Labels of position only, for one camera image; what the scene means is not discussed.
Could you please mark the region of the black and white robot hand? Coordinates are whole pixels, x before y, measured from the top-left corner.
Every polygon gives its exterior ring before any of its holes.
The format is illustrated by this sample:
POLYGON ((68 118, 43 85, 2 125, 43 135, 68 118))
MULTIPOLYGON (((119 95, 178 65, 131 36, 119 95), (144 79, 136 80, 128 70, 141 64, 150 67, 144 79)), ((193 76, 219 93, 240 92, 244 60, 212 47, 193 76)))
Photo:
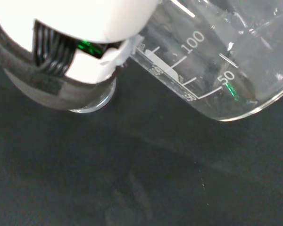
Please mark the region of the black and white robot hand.
POLYGON ((157 0, 0 0, 0 27, 28 52, 33 50, 35 22, 78 40, 120 42, 100 59, 76 51, 66 77, 98 84, 129 58, 158 5, 157 0))

